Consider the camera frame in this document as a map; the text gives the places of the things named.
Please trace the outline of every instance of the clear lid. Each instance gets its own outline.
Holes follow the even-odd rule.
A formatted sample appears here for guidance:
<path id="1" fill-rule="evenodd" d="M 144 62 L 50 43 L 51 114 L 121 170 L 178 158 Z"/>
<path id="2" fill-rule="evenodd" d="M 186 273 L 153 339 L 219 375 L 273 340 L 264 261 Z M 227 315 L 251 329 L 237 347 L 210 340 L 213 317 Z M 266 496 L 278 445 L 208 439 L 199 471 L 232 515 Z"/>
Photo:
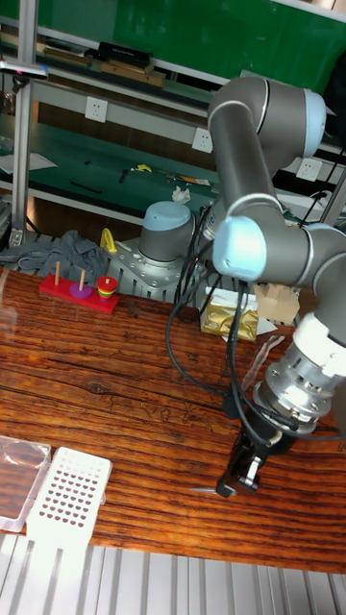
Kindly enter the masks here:
<path id="1" fill-rule="evenodd" d="M 21 531 L 50 459 L 48 444 L 0 435 L 0 529 Z"/>

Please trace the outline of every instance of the green wall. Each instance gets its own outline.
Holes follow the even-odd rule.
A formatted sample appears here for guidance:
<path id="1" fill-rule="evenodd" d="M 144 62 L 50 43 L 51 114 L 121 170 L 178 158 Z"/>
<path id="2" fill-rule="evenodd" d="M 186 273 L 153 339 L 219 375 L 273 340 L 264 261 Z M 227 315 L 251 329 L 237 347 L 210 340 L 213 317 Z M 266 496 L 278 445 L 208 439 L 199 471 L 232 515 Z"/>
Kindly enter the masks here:
<path id="1" fill-rule="evenodd" d="M 0 0 L 18 18 L 19 0 Z M 251 70 L 322 92 L 346 24 L 270 0 L 40 0 L 38 23 L 226 78 Z"/>

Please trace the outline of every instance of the gold foil package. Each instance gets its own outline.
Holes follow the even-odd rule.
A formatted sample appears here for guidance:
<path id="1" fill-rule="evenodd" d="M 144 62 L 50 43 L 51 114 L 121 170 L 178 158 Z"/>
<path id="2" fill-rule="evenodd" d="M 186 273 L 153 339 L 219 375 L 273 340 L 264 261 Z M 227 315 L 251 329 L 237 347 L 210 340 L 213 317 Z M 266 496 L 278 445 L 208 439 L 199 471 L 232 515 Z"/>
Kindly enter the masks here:
<path id="1" fill-rule="evenodd" d="M 204 313 L 201 314 L 201 331 L 227 337 L 235 317 L 236 303 L 236 292 L 216 288 Z M 255 295 L 249 295 L 247 299 L 244 297 L 238 339 L 255 341 L 259 322 L 257 307 Z"/>

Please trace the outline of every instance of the wood grain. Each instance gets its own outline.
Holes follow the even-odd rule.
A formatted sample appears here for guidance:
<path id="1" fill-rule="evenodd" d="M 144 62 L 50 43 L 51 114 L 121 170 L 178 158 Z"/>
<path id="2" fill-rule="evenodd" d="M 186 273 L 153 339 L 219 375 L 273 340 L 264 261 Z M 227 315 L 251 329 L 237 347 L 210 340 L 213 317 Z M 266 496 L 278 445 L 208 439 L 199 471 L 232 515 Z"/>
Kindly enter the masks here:
<path id="1" fill-rule="evenodd" d="M 93 544 L 346 571 L 342 446 L 296 443 L 265 464 L 256 495 L 223 500 L 189 491 L 215 485 L 238 422 L 171 364 L 164 343 L 171 306 L 121 295 L 108 316 L 39 296 L 39 282 L 11 272 L 5 285 L 0 432 L 111 460 Z M 17 311 L 12 334 L 2 327 L 6 308 Z M 177 359 L 198 380 L 226 387 L 225 343 L 199 332 L 196 311 L 189 316 L 172 327 Z M 283 332 L 266 364 L 287 348 L 291 329 Z M 238 344 L 241 378 L 264 339 Z"/>

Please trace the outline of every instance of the electrical outlet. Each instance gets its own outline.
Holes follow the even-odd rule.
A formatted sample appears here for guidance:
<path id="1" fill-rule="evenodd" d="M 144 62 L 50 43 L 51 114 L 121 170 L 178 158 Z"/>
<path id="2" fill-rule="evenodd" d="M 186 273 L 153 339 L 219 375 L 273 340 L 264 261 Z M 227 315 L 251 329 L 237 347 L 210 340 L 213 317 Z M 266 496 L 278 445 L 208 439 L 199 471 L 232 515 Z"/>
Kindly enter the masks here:
<path id="1" fill-rule="evenodd" d="M 314 158 L 304 158 L 297 171 L 296 177 L 299 177 L 301 180 L 308 180 L 308 182 L 315 182 L 321 168 L 321 160 L 315 160 Z"/>
<path id="2" fill-rule="evenodd" d="M 192 142 L 192 149 L 210 154 L 212 152 L 211 134 L 206 128 L 197 128 Z"/>
<path id="3" fill-rule="evenodd" d="M 86 113 L 87 119 L 93 119 L 95 122 L 106 122 L 107 115 L 107 100 L 100 100 L 99 98 L 92 98 L 88 96 L 86 99 Z"/>

